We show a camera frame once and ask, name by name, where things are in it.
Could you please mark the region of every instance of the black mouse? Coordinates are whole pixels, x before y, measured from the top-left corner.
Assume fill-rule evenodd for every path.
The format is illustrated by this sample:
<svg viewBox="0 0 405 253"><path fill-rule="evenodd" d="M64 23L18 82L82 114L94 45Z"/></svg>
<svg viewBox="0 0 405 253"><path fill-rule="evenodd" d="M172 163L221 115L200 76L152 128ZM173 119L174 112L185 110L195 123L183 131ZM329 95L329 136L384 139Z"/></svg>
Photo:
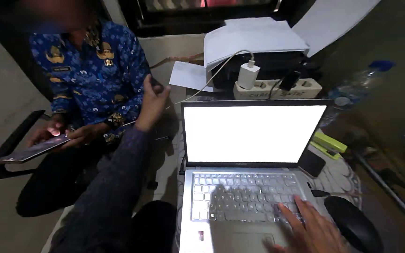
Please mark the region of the black mouse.
<svg viewBox="0 0 405 253"><path fill-rule="evenodd" d="M324 205L341 234L363 253L382 253L382 240L371 221L363 212L348 200L329 196Z"/></svg>

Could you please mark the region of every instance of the batik shirt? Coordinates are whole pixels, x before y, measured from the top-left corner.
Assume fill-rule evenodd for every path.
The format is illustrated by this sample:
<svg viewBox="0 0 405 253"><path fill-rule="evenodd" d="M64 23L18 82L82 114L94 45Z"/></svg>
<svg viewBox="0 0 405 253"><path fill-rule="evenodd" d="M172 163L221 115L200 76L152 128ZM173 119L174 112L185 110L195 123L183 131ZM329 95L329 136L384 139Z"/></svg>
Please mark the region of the batik shirt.
<svg viewBox="0 0 405 253"><path fill-rule="evenodd" d="M53 113L79 115L81 125L105 122L112 130L104 137L112 141L137 119L150 69L127 27L99 22L102 48L83 42L79 51L65 34L32 34L29 42L54 93Z"/></svg>

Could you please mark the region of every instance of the water bottle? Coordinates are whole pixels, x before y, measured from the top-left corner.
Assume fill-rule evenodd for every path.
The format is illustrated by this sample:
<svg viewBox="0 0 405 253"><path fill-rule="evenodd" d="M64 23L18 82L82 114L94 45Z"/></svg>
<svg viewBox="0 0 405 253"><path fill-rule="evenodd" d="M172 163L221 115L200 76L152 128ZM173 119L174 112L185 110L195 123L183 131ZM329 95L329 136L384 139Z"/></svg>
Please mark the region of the water bottle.
<svg viewBox="0 0 405 253"><path fill-rule="evenodd" d="M373 61L367 69L355 73L328 93L328 98L334 100L334 105L329 107L323 116L320 127L329 125L345 110L350 109L362 98L366 97L371 88L383 82L383 75L393 67L391 61Z"/></svg>

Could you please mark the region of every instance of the dark trousers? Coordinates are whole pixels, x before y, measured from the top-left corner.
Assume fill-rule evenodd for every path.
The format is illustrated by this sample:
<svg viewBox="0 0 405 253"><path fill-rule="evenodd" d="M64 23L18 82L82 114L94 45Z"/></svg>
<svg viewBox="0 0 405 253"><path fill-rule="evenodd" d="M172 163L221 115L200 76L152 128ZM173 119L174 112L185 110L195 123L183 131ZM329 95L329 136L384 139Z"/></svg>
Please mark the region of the dark trousers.
<svg viewBox="0 0 405 253"><path fill-rule="evenodd" d="M132 249L127 252L170 253L176 230L176 208L160 200L149 202L132 218Z"/></svg>
<svg viewBox="0 0 405 253"><path fill-rule="evenodd" d="M18 197L17 213L22 217L47 214L74 204L86 190L86 183L76 183L82 171L94 166L106 151L104 144L93 142L79 148L49 153Z"/></svg>

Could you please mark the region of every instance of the charger plug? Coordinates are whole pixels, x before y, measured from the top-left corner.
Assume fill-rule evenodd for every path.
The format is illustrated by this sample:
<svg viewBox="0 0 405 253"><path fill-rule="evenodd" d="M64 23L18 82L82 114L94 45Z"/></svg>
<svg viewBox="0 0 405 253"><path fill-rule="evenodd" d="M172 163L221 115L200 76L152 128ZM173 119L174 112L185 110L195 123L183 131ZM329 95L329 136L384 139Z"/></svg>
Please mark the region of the charger plug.
<svg viewBox="0 0 405 253"><path fill-rule="evenodd" d="M239 72L239 79L237 85L243 89L252 89L256 82L257 74L259 74L260 67L254 65L254 60L249 60L248 63L242 64Z"/></svg>

